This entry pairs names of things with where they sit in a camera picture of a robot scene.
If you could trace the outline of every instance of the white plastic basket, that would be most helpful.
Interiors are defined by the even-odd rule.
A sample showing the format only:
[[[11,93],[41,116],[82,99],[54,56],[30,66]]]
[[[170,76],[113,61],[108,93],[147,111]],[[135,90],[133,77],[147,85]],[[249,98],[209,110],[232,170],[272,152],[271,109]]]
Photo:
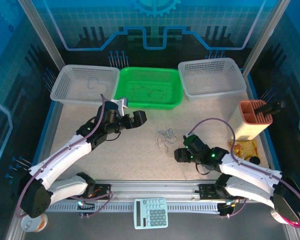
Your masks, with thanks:
[[[120,71],[115,67],[66,65],[51,90],[50,98],[63,104],[101,105],[103,94],[113,99]]]
[[[189,101],[231,97],[247,90],[238,65],[231,58],[184,61],[178,69]]]

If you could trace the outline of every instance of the gear logo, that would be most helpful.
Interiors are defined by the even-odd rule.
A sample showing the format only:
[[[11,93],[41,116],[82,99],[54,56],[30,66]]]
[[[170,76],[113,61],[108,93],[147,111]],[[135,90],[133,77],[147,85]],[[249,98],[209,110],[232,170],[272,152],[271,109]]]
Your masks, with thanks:
[[[135,10],[139,10],[140,14],[147,17],[152,15],[154,18],[164,14],[170,14],[170,10],[176,10],[176,5],[180,4],[180,0],[131,0]]]
[[[0,0],[0,13],[2,17],[12,25],[20,15],[18,0]]]

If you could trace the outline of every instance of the calculator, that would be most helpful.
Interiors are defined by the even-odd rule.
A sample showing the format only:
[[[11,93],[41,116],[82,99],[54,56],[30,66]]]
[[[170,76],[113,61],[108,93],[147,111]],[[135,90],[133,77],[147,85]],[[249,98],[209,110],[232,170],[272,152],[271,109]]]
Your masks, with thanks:
[[[133,206],[135,229],[168,227],[168,207],[165,198],[136,198]]]

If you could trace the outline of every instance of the pink cable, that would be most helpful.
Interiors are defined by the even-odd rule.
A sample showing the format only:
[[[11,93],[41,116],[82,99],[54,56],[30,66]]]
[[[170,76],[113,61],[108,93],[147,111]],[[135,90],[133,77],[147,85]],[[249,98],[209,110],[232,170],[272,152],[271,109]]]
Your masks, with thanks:
[[[285,220],[289,225],[295,227],[295,228],[300,228],[300,220],[299,222],[295,222],[295,221],[290,221],[288,219],[286,219],[284,216],[281,216],[283,220]]]
[[[20,194],[20,197],[18,199],[18,202],[16,204],[16,208],[15,208],[15,211],[14,211],[14,214],[17,218],[21,219],[23,217],[25,217],[27,214],[23,214],[23,215],[20,215],[20,212],[19,212],[19,209],[20,209],[20,205],[21,205],[21,201],[22,199],[24,198],[25,196],[25,193],[26,191],[28,190],[30,184],[35,180],[35,178],[43,171],[41,171],[41,169],[45,169],[53,160],[55,160],[57,157],[59,157],[61,154],[65,153],[66,151],[70,150],[71,148],[73,148],[74,146],[76,146],[77,144],[87,140],[92,134],[95,133],[95,131],[98,129],[99,125],[101,124],[101,121],[102,121],[102,118],[103,118],[103,115],[104,115],[104,112],[105,112],[105,97],[103,94],[101,94],[101,98],[102,98],[102,107],[101,107],[101,114],[100,114],[100,118],[97,122],[97,124],[95,125],[94,129],[85,137],[79,139],[78,141],[72,143],[69,147],[65,147],[63,148],[61,151],[59,151],[57,154],[55,154],[53,157],[51,157],[43,166],[42,168],[40,168],[31,178],[30,180],[27,182],[27,184],[24,186],[21,194]]]
[[[234,147],[235,147],[235,142],[236,142],[236,134],[235,134],[234,129],[233,129],[233,128],[230,126],[230,124],[229,124],[228,122],[226,122],[225,120],[220,119],[220,118],[217,118],[217,117],[206,118],[206,119],[204,119],[204,120],[198,122],[198,123],[194,126],[194,128],[193,128],[188,134],[191,134],[191,133],[192,133],[192,132],[200,125],[200,124],[202,124],[202,123],[204,123],[204,122],[206,122],[206,121],[209,121],[209,120],[217,120],[217,121],[223,122],[225,125],[227,125],[227,126],[229,127],[229,129],[231,130],[232,135],[233,135],[233,141],[232,141],[232,145],[231,145],[231,148],[230,148],[230,154],[231,154],[231,157],[233,158],[233,160],[234,160],[236,163],[238,163],[239,161],[237,160],[237,158],[236,158],[235,155],[234,155]],[[256,167],[253,167],[253,166],[250,166],[250,165],[247,165],[247,164],[245,164],[244,162],[241,162],[240,164],[241,164],[242,166],[245,166],[245,167],[249,168],[249,169],[255,170],[255,171],[259,172],[259,173],[263,173],[263,174],[265,174],[266,176],[270,176],[270,175],[271,175],[271,173],[269,173],[269,172],[266,172],[266,171],[264,171],[264,170],[258,169],[258,168],[256,168]],[[281,178],[279,178],[279,177],[277,177],[277,176],[272,175],[272,178],[274,178],[275,180],[277,180],[277,181],[283,183],[288,189],[290,189],[290,190],[291,190],[291,191],[292,191],[292,192],[300,199],[300,193],[299,193],[297,190],[295,190],[290,184],[288,184],[286,181],[282,180]]]

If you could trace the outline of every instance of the green plastic basket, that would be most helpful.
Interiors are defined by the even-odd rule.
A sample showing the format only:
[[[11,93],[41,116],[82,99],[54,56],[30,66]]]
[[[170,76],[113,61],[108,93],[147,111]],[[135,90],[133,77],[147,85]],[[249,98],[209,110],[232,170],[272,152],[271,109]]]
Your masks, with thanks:
[[[183,97],[179,72],[173,69],[125,67],[114,99],[127,98],[130,108],[173,109]]]

